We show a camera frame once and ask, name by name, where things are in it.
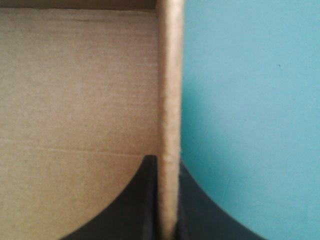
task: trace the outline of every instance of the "brown cardboard surface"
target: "brown cardboard surface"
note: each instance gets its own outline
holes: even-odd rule
[[[175,233],[179,193],[184,0],[161,0],[159,16],[158,208],[161,239]]]
[[[156,0],[0,0],[6,8],[155,9]]]
[[[0,239],[57,239],[157,152],[157,19],[0,8]]]

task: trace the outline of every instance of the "teal wall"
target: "teal wall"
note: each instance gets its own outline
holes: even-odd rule
[[[251,230],[320,239],[319,0],[186,0],[182,157]]]

